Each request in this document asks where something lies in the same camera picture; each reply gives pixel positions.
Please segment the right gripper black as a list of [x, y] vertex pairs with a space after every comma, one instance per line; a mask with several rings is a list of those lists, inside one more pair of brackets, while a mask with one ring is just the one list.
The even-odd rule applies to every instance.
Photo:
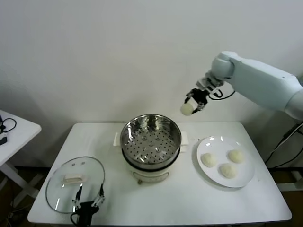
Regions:
[[193, 105], [193, 113], [200, 112], [207, 104], [207, 97], [214, 94], [223, 84], [223, 80], [217, 79], [213, 75], [205, 75], [196, 82], [196, 88], [186, 94], [184, 103], [187, 103], [192, 97], [198, 103]]

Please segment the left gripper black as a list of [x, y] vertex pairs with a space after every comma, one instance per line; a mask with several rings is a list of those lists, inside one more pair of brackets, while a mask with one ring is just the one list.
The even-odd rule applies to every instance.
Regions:
[[92, 216], [98, 212], [98, 205], [105, 200], [103, 184], [100, 186], [100, 190], [93, 202], [80, 203], [80, 196], [82, 192], [82, 185], [76, 192], [75, 198], [72, 200], [74, 204], [74, 211], [77, 214], [76, 226], [78, 227], [90, 227], [92, 222]]

